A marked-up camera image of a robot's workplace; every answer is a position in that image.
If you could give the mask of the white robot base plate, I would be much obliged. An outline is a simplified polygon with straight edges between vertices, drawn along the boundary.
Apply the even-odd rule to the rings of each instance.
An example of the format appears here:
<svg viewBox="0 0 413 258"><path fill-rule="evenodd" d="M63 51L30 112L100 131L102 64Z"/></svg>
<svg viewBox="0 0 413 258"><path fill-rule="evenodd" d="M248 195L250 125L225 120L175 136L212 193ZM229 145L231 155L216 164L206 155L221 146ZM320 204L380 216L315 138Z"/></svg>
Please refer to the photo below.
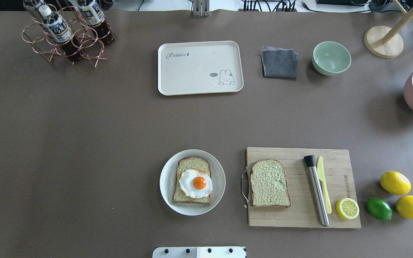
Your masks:
<svg viewBox="0 0 413 258"><path fill-rule="evenodd" d="M158 247L153 258L246 258L246 247L211 246L211 247Z"/></svg>

